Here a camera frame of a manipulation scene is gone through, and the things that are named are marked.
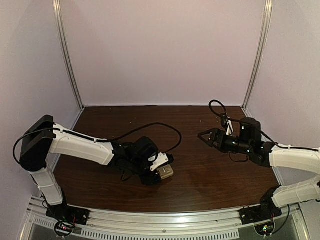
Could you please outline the grey remote control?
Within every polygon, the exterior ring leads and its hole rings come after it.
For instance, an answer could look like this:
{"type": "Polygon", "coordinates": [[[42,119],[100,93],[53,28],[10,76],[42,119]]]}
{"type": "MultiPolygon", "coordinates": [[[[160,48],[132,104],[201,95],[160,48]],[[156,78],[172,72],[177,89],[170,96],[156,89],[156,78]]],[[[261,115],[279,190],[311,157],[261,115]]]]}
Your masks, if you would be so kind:
{"type": "Polygon", "coordinates": [[[174,170],[170,164],[161,166],[157,169],[157,173],[161,180],[168,179],[174,175],[174,170]]]}

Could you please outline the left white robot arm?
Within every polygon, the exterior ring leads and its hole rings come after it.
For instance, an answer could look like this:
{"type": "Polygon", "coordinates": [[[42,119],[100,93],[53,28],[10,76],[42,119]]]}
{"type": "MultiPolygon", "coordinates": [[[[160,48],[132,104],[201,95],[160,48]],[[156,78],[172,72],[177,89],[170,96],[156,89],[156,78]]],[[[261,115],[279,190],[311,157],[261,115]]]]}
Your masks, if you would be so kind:
{"type": "Polygon", "coordinates": [[[152,186],[174,175],[174,157],[161,152],[148,137],[122,143],[85,135],[54,122],[51,115],[40,118],[13,145],[14,160],[33,178],[49,207],[63,206],[66,198],[47,163],[49,154],[66,155],[137,175],[152,186]]]}

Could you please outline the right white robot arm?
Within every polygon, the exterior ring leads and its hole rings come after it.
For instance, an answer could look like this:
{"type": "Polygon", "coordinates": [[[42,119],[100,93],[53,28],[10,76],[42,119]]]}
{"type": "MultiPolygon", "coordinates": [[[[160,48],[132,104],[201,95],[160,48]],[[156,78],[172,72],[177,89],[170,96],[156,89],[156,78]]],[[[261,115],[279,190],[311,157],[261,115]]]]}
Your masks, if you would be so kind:
{"type": "Polygon", "coordinates": [[[270,189],[260,200],[261,212],[271,215],[281,207],[320,199],[320,151],[307,147],[280,145],[262,140],[261,124],[251,117],[239,121],[240,133],[233,135],[230,119],[222,118],[223,129],[212,128],[198,138],[221,153],[243,154],[254,164],[312,172],[315,177],[270,189]]]}

